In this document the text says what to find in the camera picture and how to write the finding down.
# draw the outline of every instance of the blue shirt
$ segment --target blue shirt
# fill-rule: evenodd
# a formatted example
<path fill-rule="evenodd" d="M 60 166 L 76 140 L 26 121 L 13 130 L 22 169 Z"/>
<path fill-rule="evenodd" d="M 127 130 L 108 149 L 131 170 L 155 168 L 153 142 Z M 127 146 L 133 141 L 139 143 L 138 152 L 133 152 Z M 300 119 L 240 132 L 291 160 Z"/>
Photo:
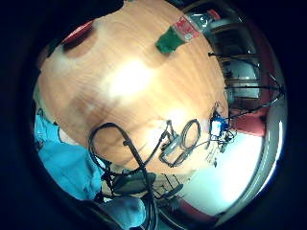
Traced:
<path fill-rule="evenodd" d="M 93 200 L 101 190 L 104 172 L 92 161 L 88 150 L 62 143 L 59 127 L 41 115 L 35 116 L 35 140 L 40 145 L 39 158 L 58 185 L 76 199 Z M 125 230 L 139 226 L 146 217 L 144 203 L 135 197 L 117 197 L 99 206 Z"/>

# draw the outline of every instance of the cable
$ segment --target cable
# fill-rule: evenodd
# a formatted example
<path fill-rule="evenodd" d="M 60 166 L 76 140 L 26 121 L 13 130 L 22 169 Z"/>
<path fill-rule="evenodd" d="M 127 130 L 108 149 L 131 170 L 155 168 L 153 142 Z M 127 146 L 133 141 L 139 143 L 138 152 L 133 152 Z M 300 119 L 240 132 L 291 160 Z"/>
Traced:
<path fill-rule="evenodd" d="M 134 156 L 137 164 L 139 165 L 138 170 L 141 170 L 145 181 L 146 181 L 146 186 L 150 195 L 150 199 L 151 199 L 151 205 L 149 205 L 149 213 L 150 213 L 150 218 L 149 221 L 147 223 L 146 229 L 151 229 L 151 230 L 155 230 L 157 227 L 157 208 L 156 208 L 156 203 L 155 203 L 155 199 L 154 199 L 154 191 L 153 191 L 153 187 L 150 184 L 149 178 L 148 178 L 148 173 L 146 170 L 146 164 L 145 162 L 143 162 L 142 158 L 140 157 L 137 149 L 135 148 L 132 140 L 129 138 L 129 136 L 127 135 L 127 133 L 120 127 L 117 126 L 114 123 L 105 123 L 101 126 L 98 126 L 97 128 L 95 128 L 89 135 L 88 137 L 88 151 L 89 151 L 89 155 L 91 157 L 91 159 L 93 160 L 93 162 L 100 168 L 102 169 L 105 173 L 109 173 L 109 175 L 113 174 L 113 175 L 120 175 L 120 176 L 124 176 L 124 175 L 129 175 L 130 173 L 116 173 L 116 172 L 112 172 L 110 170 L 110 168 L 106 169 L 104 167 L 102 167 L 99 162 L 97 161 L 96 158 L 96 149 L 95 149 L 95 145 L 94 145 L 94 138 L 95 135 L 97 134 L 97 132 L 101 129 L 104 128 L 110 128 L 110 127 L 115 127 L 117 128 L 120 133 L 122 134 L 122 136 L 124 137 L 125 141 L 123 142 L 124 146 L 129 147 L 132 155 Z"/>
<path fill-rule="evenodd" d="M 196 141 L 190 147 L 187 147 L 187 145 L 186 145 L 186 135 L 187 135 L 189 129 L 191 128 L 192 124 L 197 125 L 198 136 L 197 136 Z M 185 125 L 185 127 L 183 128 L 183 131 L 181 132 L 180 148 L 182 149 L 182 153 L 180 154 L 180 156 L 173 163 L 171 163 L 166 159 L 166 155 L 162 152 L 159 156 L 159 159 L 163 163 L 167 164 L 170 168 L 178 167 L 179 165 L 182 164 L 183 161 L 185 161 L 192 154 L 192 152 L 193 152 L 194 148 L 196 147 L 196 144 L 200 140 L 200 138 L 201 138 L 201 125 L 200 125 L 199 121 L 197 119 L 189 121 Z"/>
<path fill-rule="evenodd" d="M 264 88 L 264 89 L 272 89 L 272 90 L 277 90 L 278 91 L 278 94 L 277 96 L 274 97 L 274 99 L 270 100 L 269 102 L 267 103 L 263 103 L 253 109 L 248 109 L 246 112 L 242 112 L 242 113 L 239 113 L 239 114 L 235 114 L 233 116 L 229 116 L 227 117 L 226 119 L 228 119 L 228 121 L 234 119 L 234 118 L 238 118 L 238 117 L 242 117 L 248 113 L 252 113 L 254 111 L 257 111 L 259 110 L 260 108 L 263 108 L 263 107 L 268 107 L 268 106 L 271 106 L 272 104 L 274 104 L 277 100 L 279 100 L 282 96 L 285 95 L 285 89 L 283 86 L 281 86 L 279 84 L 279 82 L 276 80 L 276 78 L 267 70 L 267 69 L 264 69 L 264 68 L 260 68 L 258 65 L 248 61 L 248 60 L 245 60 L 245 59 L 240 59 L 240 58 L 237 58 L 237 57 L 234 57 L 234 56 L 229 56 L 229 55 L 222 55 L 222 54 L 215 54 L 215 53 L 208 53 L 208 55 L 210 57 L 212 56 L 216 56 L 216 57 L 221 57 L 221 58 L 231 58 L 231 59 L 235 59 L 235 60 L 239 60 L 239 61 L 242 61 L 244 63 L 247 63 L 257 69 L 259 69 L 261 72 L 265 72 L 266 74 L 269 75 L 269 77 L 273 80 L 273 82 L 275 83 L 275 85 L 277 87 L 271 87 L 271 86 L 233 86 L 231 88 Z"/>
<path fill-rule="evenodd" d="M 163 139 L 166 137 L 167 135 L 167 128 L 171 126 L 171 130 L 172 130 L 172 125 L 171 125 L 171 122 L 170 121 L 167 121 L 167 126 L 165 128 L 165 130 L 162 132 L 162 134 L 160 135 L 160 138 L 158 140 L 158 143 L 155 145 L 154 149 L 153 149 L 153 152 L 151 153 L 151 155 L 147 158 L 146 161 L 144 161 L 141 165 L 139 165 L 138 168 L 136 168 L 135 170 L 132 170 L 132 171 L 129 171 L 129 172 L 121 172 L 121 173 L 118 173 L 118 172 L 109 172 L 110 175 L 112 176 L 128 176 L 128 175 L 132 175 L 132 174 L 135 174 L 135 173 L 138 173 L 139 171 L 141 171 L 143 168 L 145 168 L 148 163 L 153 159 L 156 151 L 158 150 L 159 146 L 161 145 Z M 125 142 L 127 142 L 126 140 L 130 140 L 129 136 L 127 135 L 127 133 L 121 129 L 119 126 L 113 124 L 113 123 L 105 123 L 101 126 L 98 126 L 96 127 L 93 131 L 91 131 L 89 137 L 88 137 L 88 151 L 90 152 L 90 155 L 93 159 L 93 161 L 96 163 L 96 158 L 93 157 L 94 155 L 92 154 L 93 152 L 97 152 L 96 151 L 96 148 L 95 148 L 95 145 L 94 145 L 94 138 L 95 138 L 95 135 L 97 134 L 97 132 L 101 129 L 104 129 L 104 128 L 108 128 L 108 127 L 116 127 L 120 132 L 121 134 L 123 135 L 124 139 L 125 139 Z M 103 168 L 100 166 L 100 168 L 103 170 L 103 171 L 107 171 L 106 168 Z"/>

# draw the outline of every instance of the bottle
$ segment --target bottle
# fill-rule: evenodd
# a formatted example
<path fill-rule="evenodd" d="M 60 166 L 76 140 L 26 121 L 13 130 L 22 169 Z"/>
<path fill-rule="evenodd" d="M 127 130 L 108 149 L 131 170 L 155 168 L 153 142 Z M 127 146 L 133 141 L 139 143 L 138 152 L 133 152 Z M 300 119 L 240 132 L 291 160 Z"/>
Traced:
<path fill-rule="evenodd" d="M 218 19 L 220 16 L 214 10 L 206 13 L 186 13 L 170 26 L 168 31 L 155 43 L 155 46 L 162 54 L 170 54 L 178 46 L 205 33 L 208 25 Z"/>

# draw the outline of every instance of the white floor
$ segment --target white floor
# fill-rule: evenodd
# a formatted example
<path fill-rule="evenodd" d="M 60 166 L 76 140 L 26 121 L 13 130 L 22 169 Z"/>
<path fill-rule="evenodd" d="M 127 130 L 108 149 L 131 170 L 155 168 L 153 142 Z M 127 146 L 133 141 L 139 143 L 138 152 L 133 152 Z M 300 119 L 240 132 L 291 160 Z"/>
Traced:
<path fill-rule="evenodd" d="M 243 193 L 257 166 L 262 138 L 238 133 L 218 157 L 217 168 L 195 172 L 180 194 L 210 216 L 226 211 Z"/>

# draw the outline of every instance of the round table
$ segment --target round table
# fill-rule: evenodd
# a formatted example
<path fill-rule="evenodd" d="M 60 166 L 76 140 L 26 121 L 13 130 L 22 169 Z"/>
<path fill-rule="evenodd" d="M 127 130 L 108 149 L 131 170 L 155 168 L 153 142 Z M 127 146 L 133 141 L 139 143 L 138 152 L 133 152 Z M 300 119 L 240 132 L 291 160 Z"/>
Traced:
<path fill-rule="evenodd" d="M 112 122 L 129 134 L 143 160 L 168 119 L 177 133 L 188 121 L 198 119 L 199 143 L 207 140 L 214 103 L 220 102 L 223 115 L 227 114 L 224 78 L 218 61 L 207 55 L 212 52 L 210 45 L 201 35 L 169 56 L 154 45 L 181 15 L 163 0 L 125 2 L 121 10 L 96 19 L 82 42 L 59 46 L 46 59 L 39 90 L 50 114 L 69 136 L 86 147 L 94 127 Z M 188 141 L 193 142 L 195 130 L 192 126 Z M 100 131 L 95 146 L 106 160 L 137 167 L 116 129 Z M 160 150 L 149 163 L 149 172 L 188 173 L 208 165 L 204 147 L 176 168 L 160 162 L 159 154 Z"/>

